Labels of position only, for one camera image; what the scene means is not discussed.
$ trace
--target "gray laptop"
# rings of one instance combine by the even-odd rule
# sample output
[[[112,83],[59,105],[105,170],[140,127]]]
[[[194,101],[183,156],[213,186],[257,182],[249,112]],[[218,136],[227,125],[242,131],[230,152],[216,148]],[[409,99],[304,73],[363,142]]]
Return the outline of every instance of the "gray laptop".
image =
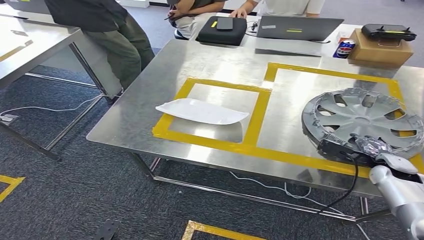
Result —
[[[50,14],[44,0],[4,0],[12,8],[30,13]]]
[[[344,19],[301,17],[301,16],[262,16],[257,36],[270,39],[292,39],[324,41]]]

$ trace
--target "white cable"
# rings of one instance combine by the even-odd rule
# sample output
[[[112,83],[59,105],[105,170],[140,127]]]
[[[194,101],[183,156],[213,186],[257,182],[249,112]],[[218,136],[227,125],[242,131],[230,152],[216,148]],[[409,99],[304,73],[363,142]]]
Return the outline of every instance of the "white cable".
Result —
[[[5,113],[12,112],[12,111],[15,111],[15,110],[21,110],[21,109],[43,109],[43,110],[49,110],[49,111],[53,111],[53,112],[74,111],[74,110],[79,109],[83,104],[88,103],[88,102],[91,102],[91,101],[94,101],[97,98],[101,98],[101,97],[110,97],[110,96],[104,95],[104,94],[100,94],[98,96],[95,96],[92,99],[85,100],[85,101],[81,102],[77,107],[70,108],[70,109],[50,109],[50,108],[40,107],[40,106],[23,106],[23,107],[13,108],[13,109],[9,109],[9,110],[0,112],[0,119],[3,119],[2,117],[3,117],[3,114],[5,114]]]
[[[237,175],[235,175],[232,171],[230,171],[229,173],[230,173],[231,175],[233,175],[233,176],[234,176],[236,179],[238,179],[238,180],[249,180],[249,181],[255,182],[255,183],[257,183],[257,184],[259,184],[259,185],[261,185],[261,186],[263,186],[263,187],[265,187],[265,188],[268,188],[268,189],[278,189],[278,190],[281,190],[281,191],[285,192],[285,194],[287,194],[288,196],[290,196],[290,197],[292,197],[292,198],[294,198],[294,199],[306,199],[306,200],[311,201],[311,202],[313,202],[313,203],[315,203],[315,204],[318,204],[318,205],[320,205],[320,206],[327,207],[327,205],[322,204],[322,203],[320,203],[320,202],[317,202],[317,201],[315,201],[315,200],[313,200],[313,199],[311,199],[311,198],[308,198],[308,197],[307,197],[307,196],[309,196],[309,194],[311,193],[311,190],[312,190],[312,188],[311,188],[311,187],[309,187],[309,191],[307,192],[307,194],[306,194],[305,196],[298,196],[298,195],[293,195],[293,194],[291,194],[291,193],[287,190],[287,183],[284,183],[284,189],[283,189],[283,188],[280,188],[280,187],[277,187],[277,186],[267,186],[267,185],[263,184],[262,182],[257,181],[257,180],[255,180],[255,179],[246,178],[246,177],[238,177],[238,176],[237,176]],[[329,209],[331,209],[331,210],[333,210],[333,211],[335,211],[335,212],[337,212],[337,213],[339,213],[339,214],[345,215],[343,212],[341,212],[341,211],[339,211],[339,210],[337,210],[337,209],[335,209],[335,208],[333,208],[333,207],[329,207]],[[362,234],[365,236],[366,240],[370,240],[370,238],[369,238],[369,237],[368,237],[368,235],[365,233],[365,231],[362,229],[362,227],[361,227],[359,224],[356,224],[356,226],[359,228],[359,230],[360,230],[360,231],[362,232]]]

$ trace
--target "yellow floor tape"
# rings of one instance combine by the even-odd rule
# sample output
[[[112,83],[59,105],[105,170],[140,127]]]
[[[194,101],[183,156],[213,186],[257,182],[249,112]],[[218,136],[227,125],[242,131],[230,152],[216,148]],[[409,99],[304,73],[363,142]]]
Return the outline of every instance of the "yellow floor tape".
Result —
[[[0,203],[24,180],[25,177],[13,178],[0,175],[0,183],[9,184],[6,189],[0,192]]]
[[[202,223],[198,223],[195,221],[188,221],[187,227],[185,228],[184,235],[182,236],[181,240],[192,240],[193,233],[195,231],[200,231],[228,239],[234,239],[234,240],[265,240],[263,238],[255,237],[255,236],[249,236],[243,233],[238,233],[235,231],[225,230],[219,227],[210,226]]]

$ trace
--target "metal table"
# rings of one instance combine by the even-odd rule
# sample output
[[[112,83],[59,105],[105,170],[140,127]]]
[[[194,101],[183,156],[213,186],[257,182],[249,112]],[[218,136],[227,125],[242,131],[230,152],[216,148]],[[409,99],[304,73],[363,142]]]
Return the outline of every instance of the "metal table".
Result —
[[[408,108],[420,115],[423,114],[424,69],[422,68],[408,66],[400,69],[370,68],[349,64],[345,59],[259,54],[247,47],[226,48],[192,41],[171,40],[91,130],[87,139],[130,152],[141,169],[154,180],[316,213],[317,209],[310,207],[196,185],[154,174],[155,167],[163,158],[267,176],[324,190],[340,192],[348,189],[352,184],[350,175],[287,163],[284,159],[271,160],[222,150],[222,146],[206,147],[201,145],[203,143],[188,144],[184,143],[185,140],[172,141],[153,136],[152,128],[162,116],[155,107],[172,101],[182,85],[187,83],[187,78],[195,77],[272,89],[263,124],[253,129],[258,133],[256,146],[321,159],[316,148],[302,131],[301,113],[309,100],[323,92],[349,87],[361,87],[386,94],[389,92],[384,83],[288,69],[277,70],[274,73],[275,80],[268,81],[264,80],[264,76],[267,78],[269,75],[269,72],[266,74],[269,63],[394,78],[399,82]],[[195,84],[188,97],[252,114],[258,93]],[[246,137],[250,120],[251,117],[248,117],[241,123],[215,126],[174,118],[169,130],[237,144]],[[139,153],[155,156],[156,159],[148,167],[138,156]],[[362,198],[364,214],[368,213],[366,198],[380,196],[377,188],[367,178],[362,177],[358,179],[352,194],[364,197]],[[356,217],[338,213],[325,211],[322,214],[347,221],[357,220]]]
[[[23,75],[43,78],[46,80],[62,82],[66,84],[78,85],[86,88],[99,89],[103,95],[107,95],[105,89],[97,78],[96,74],[87,63],[83,54],[80,52],[75,41],[83,37],[83,33],[79,28],[66,27],[57,24],[44,22],[30,21],[18,19],[15,17],[0,16],[0,31],[6,35],[6,39],[0,46],[1,49],[6,49],[0,56],[0,88],[7,86]],[[16,40],[20,41],[23,38],[25,44],[15,46]],[[75,54],[85,71],[93,80],[95,85],[77,81],[60,79],[55,77],[41,76],[38,74],[28,73],[30,70],[46,61],[59,50],[69,46]],[[42,147],[35,142],[25,138],[8,124],[0,121],[0,131],[8,133],[17,138],[28,146],[36,149],[49,158],[57,159],[58,156],[51,153],[50,150],[59,142],[59,140],[71,128],[81,120],[88,111],[90,111],[96,103],[102,98],[98,97],[92,101],[55,139],[53,139],[46,147]]]

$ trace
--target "hand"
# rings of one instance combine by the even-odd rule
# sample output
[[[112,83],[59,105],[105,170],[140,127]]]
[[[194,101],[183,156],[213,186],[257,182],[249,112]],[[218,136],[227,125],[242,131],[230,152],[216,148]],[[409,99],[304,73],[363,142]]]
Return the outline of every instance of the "hand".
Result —
[[[229,16],[230,18],[245,19],[248,16],[248,13],[246,12],[246,9],[239,8],[237,10],[232,11],[232,13]]]
[[[170,10],[168,12],[168,17],[170,18],[178,18],[179,16],[183,15],[178,9]]]

